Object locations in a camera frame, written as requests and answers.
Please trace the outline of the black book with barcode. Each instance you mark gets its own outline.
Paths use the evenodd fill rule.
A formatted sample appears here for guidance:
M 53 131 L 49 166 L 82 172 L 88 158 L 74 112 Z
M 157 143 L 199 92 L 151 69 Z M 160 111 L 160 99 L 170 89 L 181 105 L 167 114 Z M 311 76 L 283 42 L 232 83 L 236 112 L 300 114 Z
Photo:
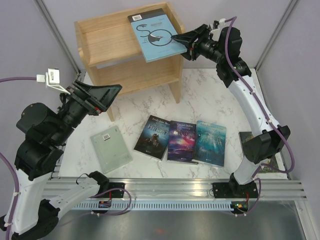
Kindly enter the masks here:
M 127 18 L 139 37 L 147 37 L 150 34 L 155 35 L 155 31 L 160 30 L 169 31 L 172 35 L 177 34 L 168 15 L 162 8 L 132 14 Z

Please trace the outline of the light blue SO book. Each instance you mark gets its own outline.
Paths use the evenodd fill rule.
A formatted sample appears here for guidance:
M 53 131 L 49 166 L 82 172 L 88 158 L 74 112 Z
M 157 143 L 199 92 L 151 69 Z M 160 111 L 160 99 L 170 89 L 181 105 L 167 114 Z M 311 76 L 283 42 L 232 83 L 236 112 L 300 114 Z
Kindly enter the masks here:
M 168 30 L 156 30 L 155 35 L 150 34 L 145 37 L 135 33 L 135 36 L 147 63 L 186 53 L 186 51 L 175 51 L 171 39 L 173 35 Z

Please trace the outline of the Robinson Crusoe purple book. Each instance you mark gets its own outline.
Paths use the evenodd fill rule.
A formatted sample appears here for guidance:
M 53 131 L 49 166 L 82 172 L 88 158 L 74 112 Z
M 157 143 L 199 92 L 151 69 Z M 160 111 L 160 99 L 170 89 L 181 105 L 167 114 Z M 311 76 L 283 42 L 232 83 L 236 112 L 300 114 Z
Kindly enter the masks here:
M 196 164 L 193 162 L 196 124 L 170 121 L 167 160 L 177 163 Z

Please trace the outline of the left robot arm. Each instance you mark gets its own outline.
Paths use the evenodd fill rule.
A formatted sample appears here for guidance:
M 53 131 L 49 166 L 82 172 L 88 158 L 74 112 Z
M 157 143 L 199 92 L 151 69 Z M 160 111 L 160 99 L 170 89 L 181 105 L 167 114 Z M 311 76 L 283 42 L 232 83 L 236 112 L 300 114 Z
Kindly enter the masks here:
M 48 235 L 74 206 L 90 197 L 105 197 L 109 179 L 99 171 L 52 199 L 43 198 L 45 186 L 63 155 L 63 146 L 86 116 L 106 112 L 122 90 L 120 84 L 93 86 L 75 80 L 60 93 L 61 106 L 52 111 L 41 102 L 28 105 L 16 127 L 25 135 L 14 164 L 10 210 L 0 219 L 6 239 L 38 240 Z

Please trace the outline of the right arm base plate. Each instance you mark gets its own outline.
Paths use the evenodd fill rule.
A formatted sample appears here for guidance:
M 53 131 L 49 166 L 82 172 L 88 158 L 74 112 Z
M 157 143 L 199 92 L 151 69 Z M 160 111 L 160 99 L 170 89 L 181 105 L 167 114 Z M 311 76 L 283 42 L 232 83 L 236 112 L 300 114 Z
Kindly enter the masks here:
M 232 182 L 214 182 L 212 184 L 213 195 L 216 199 L 256 199 L 258 188 L 255 182 L 239 185 Z

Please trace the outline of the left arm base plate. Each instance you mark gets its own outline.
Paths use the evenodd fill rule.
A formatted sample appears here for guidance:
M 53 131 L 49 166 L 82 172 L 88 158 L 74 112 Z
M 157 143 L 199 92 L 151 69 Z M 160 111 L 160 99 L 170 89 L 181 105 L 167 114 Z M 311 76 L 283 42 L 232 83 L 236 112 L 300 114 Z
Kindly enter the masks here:
M 119 188 L 116 190 L 112 190 L 110 191 L 109 194 L 109 199 L 120 199 L 124 197 L 124 191 L 123 189 L 125 189 L 126 184 L 124 182 L 111 182 L 109 183 L 109 190 L 110 189 L 115 189 L 115 188 Z

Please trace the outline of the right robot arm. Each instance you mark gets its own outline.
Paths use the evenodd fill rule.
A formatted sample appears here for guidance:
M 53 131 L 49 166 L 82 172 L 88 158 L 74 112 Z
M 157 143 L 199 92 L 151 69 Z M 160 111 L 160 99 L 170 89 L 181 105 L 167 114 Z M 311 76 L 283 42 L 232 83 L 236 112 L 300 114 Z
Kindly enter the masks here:
M 291 134 L 287 125 L 282 126 L 262 101 L 252 73 L 240 57 L 243 39 L 239 29 L 220 21 L 181 34 L 171 39 L 186 47 L 182 56 L 195 61 L 203 56 L 216 64 L 216 72 L 226 88 L 234 95 L 251 127 L 253 138 L 242 146 L 243 160 L 230 175 L 227 189 L 240 197 L 254 184 L 253 177 L 265 160 L 275 156 L 287 146 Z

